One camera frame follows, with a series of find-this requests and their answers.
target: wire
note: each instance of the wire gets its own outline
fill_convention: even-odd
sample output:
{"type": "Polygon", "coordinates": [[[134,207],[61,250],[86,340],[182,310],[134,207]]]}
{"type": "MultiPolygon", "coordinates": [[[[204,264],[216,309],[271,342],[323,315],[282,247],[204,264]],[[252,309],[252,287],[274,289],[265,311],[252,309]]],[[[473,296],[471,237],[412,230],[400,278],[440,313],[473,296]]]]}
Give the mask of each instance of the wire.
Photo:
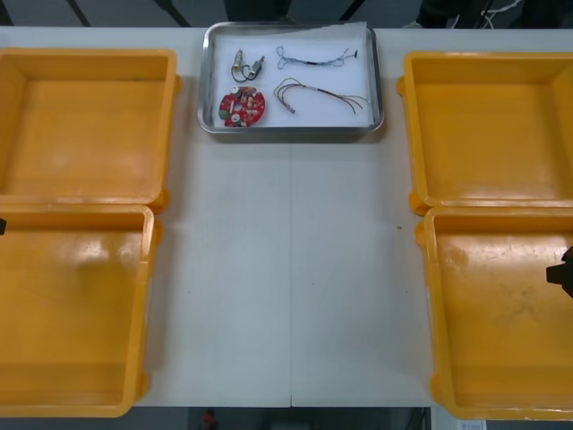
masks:
{"type": "Polygon", "coordinates": [[[358,51],[356,50],[353,54],[346,54],[349,48],[346,48],[345,51],[342,53],[341,56],[337,56],[329,61],[308,61],[308,60],[299,60],[298,58],[293,58],[290,56],[285,56],[285,49],[283,47],[277,47],[277,54],[280,57],[277,63],[277,68],[282,70],[286,65],[322,65],[322,66],[334,66],[334,67],[342,67],[344,62],[347,58],[358,56],[358,51]]]}
{"type": "Polygon", "coordinates": [[[77,16],[78,20],[80,20],[81,25],[83,25],[84,27],[91,27],[88,18],[86,18],[86,15],[83,14],[83,12],[81,11],[80,7],[75,2],[75,0],[67,0],[67,2],[68,5],[72,8],[73,12],[75,13],[75,16],[77,16]]]}
{"type": "Polygon", "coordinates": [[[304,85],[302,82],[298,81],[295,78],[286,78],[286,79],[283,79],[283,81],[272,91],[272,93],[278,99],[278,101],[285,108],[288,109],[288,111],[291,114],[294,114],[296,111],[285,100],[285,94],[287,93],[287,91],[289,91],[293,88],[306,88],[307,90],[315,90],[315,91],[321,92],[323,94],[327,94],[327,95],[334,97],[336,99],[340,99],[340,100],[344,101],[352,109],[352,111],[355,115],[356,115],[355,106],[360,108],[360,109],[363,109],[362,105],[358,101],[356,101],[355,99],[362,99],[362,100],[369,102],[368,99],[366,99],[362,96],[341,95],[341,94],[337,94],[337,93],[332,92],[332,91],[324,90],[322,88],[316,88],[316,87],[312,87],[310,85],[304,85]]]}
{"type": "Polygon", "coordinates": [[[495,27],[493,27],[493,18],[495,17],[495,15],[497,15],[498,13],[504,13],[510,9],[513,9],[518,4],[520,4],[522,1],[523,0],[515,0],[513,3],[508,4],[507,6],[503,6],[499,9],[488,9],[486,11],[483,11],[482,16],[485,19],[485,24],[483,25],[482,29],[485,29],[489,25],[492,30],[495,30],[495,27]]]}
{"type": "Polygon", "coordinates": [[[451,28],[451,29],[455,29],[456,26],[458,25],[458,21],[459,21],[459,15],[456,17],[456,20],[454,21],[454,23],[451,24],[451,27],[450,27],[450,28],[451,28]]]}
{"type": "Polygon", "coordinates": [[[414,410],[412,412],[412,414],[410,415],[410,419],[408,420],[408,424],[406,424],[406,427],[404,428],[404,430],[409,430],[410,426],[412,425],[412,423],[414,422],[414,418],[416,416],[421,416],[423,417],[423,408],[422,410],[420,410],[419,408],[417,408],[416,410],[414,410]]]}

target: yellow bin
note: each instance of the yellow bin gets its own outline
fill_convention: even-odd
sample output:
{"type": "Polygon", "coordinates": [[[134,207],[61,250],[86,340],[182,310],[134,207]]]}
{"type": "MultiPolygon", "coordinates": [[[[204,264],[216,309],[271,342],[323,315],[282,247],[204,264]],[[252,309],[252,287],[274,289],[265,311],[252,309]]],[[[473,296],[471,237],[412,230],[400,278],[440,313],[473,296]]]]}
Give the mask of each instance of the yellow bin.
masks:
{"type": "Polygon", "coordinates": [[[153,212],[14,204],[0,216],[0,417],[123,415],[147,389],[153,212]]]}
{"type": "Polygon", "coordinates": [[[0,204],[167,205],[175,54],[0,50],[0,204]]]}
{"type": "Polygon", "coordinates": [[[573,209],[433,208],[416,242],[434,399],[460,418],[573,419],[573,300],[545,280],[573,209]]]}
{"type": "Polygon", "coordinates": [[[573,54],[414,52],[412,210],[573,206],[573,54]]]}

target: capacitor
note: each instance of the capacitor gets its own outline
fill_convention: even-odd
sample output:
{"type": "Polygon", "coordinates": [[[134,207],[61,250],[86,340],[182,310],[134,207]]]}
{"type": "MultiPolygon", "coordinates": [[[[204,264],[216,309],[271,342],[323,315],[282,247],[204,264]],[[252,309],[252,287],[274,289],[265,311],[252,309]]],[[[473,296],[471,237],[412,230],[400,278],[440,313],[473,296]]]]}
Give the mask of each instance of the capacitor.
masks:
{"type": "Polygon", "coordinates": [[[231,121],[233,125],[240,126],[241,125],[241,116],[239,114],[233,114],[231,116],[231,121]]]}
{"type": "Polygon", "coordinates": [[[239,87],[231,88],[231,95],[236,99],[238,99],[239,97],[241,97],[241,89],[239,87]]]}
{"type": "Polygon", "coordinates": [[[243,51],[239,49],[235,54],[235,60],[233,61],[233,72],[238,72],[243,64],[243,51]]]}

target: red circuit board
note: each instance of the red circuit board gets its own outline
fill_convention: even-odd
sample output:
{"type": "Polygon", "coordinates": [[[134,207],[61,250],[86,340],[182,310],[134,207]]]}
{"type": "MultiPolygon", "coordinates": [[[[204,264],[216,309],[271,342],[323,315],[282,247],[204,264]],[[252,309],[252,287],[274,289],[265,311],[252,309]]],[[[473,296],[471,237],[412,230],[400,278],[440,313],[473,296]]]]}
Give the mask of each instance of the red circuit board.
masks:
{"type": "Polygon", "coordinates": [[[250,127],[261,119],[264,111],[265,98],[254,87],[234,87],[218,107],[218,115],[226,127],[250,127]]]}

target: tray rim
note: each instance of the tray rim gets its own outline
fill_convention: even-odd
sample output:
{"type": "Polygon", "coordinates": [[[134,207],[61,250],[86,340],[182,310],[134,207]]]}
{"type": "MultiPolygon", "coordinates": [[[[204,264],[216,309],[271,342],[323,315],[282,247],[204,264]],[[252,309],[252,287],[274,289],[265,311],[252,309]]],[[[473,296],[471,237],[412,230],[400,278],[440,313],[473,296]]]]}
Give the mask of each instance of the tray rim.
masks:
{"type": "Polygon", "coordinates": [[[322,27],[327,27],[330,25],[341,25],[340,21],[323,21],[323,22],[308,22],[304,24],[296,24],[292,22],[219,22],[210,26],[207,31],[205,31],[205,36],[203,38],[203,50],[201,54],[201,75],[199,82],[199,101],[197,106],[197,121],[203,130],[208,133],[213,134],[268,134],[268,133],[370,133],[382,126],[384,123],[384,106],[382,97],[382,86],[380,78],[380,64],[378,60],[378,45],[376,39],[376,33],[372,27],[366,25],[366,30],[368,36],[371,40],[372,47],[372,59],[373,67],[369,68],[369,80],[371,81],[371,94],[372,84],[374,85],[375,94],[377,97],[378,104],[378,121],[374,121],[373,124],[366,127],[245,127],[245,128],[232,128],[232,127],[216,127],[207,124],[204,120],[206,114],[206,105],[209,100],[209,89],[211,85],[211,51],[210,51],[210,41],[212,37],[217,34],[217,32],[222,28],[229,27],[245,27],[246,29],[262,29],[262,28],[291,28],[299,30],[311,30],[318,29],[322,27]],[[373,76],[370,76],[370,71],[373,69],[373,76]]]}

